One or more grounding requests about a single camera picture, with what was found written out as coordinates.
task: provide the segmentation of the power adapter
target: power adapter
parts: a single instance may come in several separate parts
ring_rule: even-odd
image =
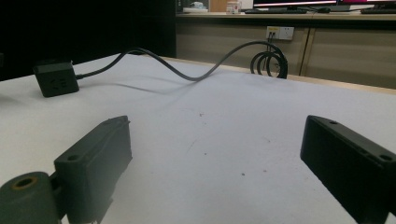
[[[33,68],[44,97],[52,97],[79,90],[71,62],[45,62]]]

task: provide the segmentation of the wooden desk edge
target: wooden desk edge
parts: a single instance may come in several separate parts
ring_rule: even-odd
[[[201,63],[201,62],[194,62],[194,61],[175,59],[175,58],[164,58],[164,59],[169,62],[192,63],[192,64],[199,64],[199,65],[205,65],[205,66],[213,66],[214,65],[213,63]],[[221,65],[219,68],[230,70],[230,71],[235,71],[235,72],[242,72],[242,73],[250,74],[249,69],[241,68],[241,67]],[[319,84],[319,85],[334,86],[334,87],[346,88],[346,89],[351,89],[351,90],[371,91],[371,92],[380,92],[380,93],[396,95],[396,90],[394,90],[394,89],[380,88],[380,87],[374,87],[374,86],[365,86],[365,85],[359,85],[359,84],[353,84],[353,83],[347,83],[347,82],[331,81],[331,80],[319,79],[319,78],[313,78],[313,77],[300,77],[300,76],[294,76],[294,75],[288,75],[288,79],[293,80],[293,81],[301,81],[301,82],[307,82],[307,83],[313,83],[313,84]]]

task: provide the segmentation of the white table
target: white table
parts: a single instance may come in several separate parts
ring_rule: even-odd
[[[208,70],[172,64],[192,76]],[[127,115],[134,159],[103,223],[354,223],[300,160],[306,116],[337,120],[396,153],[392,94],[224,69],[191,83],[130,55],[79,86],[44,98],[34,76],[0,83],[0,183],[53,173],[53,161],[97,124]]]

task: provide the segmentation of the keyboard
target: keyboard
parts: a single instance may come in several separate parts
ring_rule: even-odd
[[[363,8],[361,14],[396,14],[396,8]]]
[[[246,10],[245,14],[305,14],[305,10],[286,10],[286,9],[271,9],[271,10],[258,10],[258,9],[251,9]]]

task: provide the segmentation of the white wall outlet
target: white wall outlet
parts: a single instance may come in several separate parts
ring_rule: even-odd
[[[279,39],[279,26],[267,26],[267,34],[265,37]]]
[[[280,27],[279,39],[292,40],[293,33],[294,33],[294,27]]]

